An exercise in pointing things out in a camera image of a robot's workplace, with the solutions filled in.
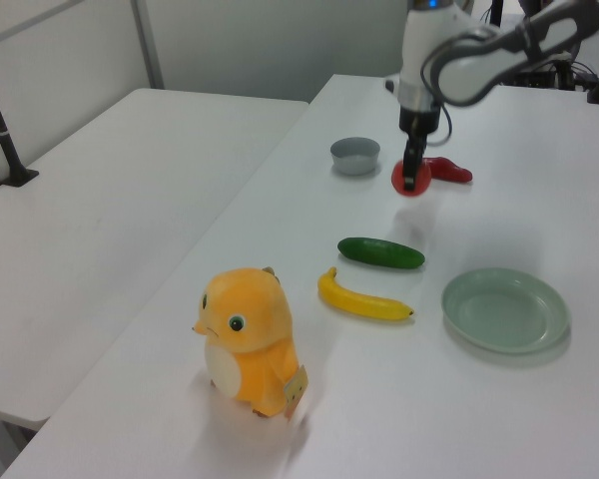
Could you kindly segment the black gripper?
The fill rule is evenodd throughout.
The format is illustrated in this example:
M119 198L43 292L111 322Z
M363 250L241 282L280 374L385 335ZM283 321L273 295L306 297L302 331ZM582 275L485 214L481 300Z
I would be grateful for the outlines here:
M408 135L420 135L417 140L406 142L403 154L403 185L407 192L415 190L418 169L423 164L427 147L427 135L437 131L439 118L440 107L437 104L427 111L400 108L399 128Z

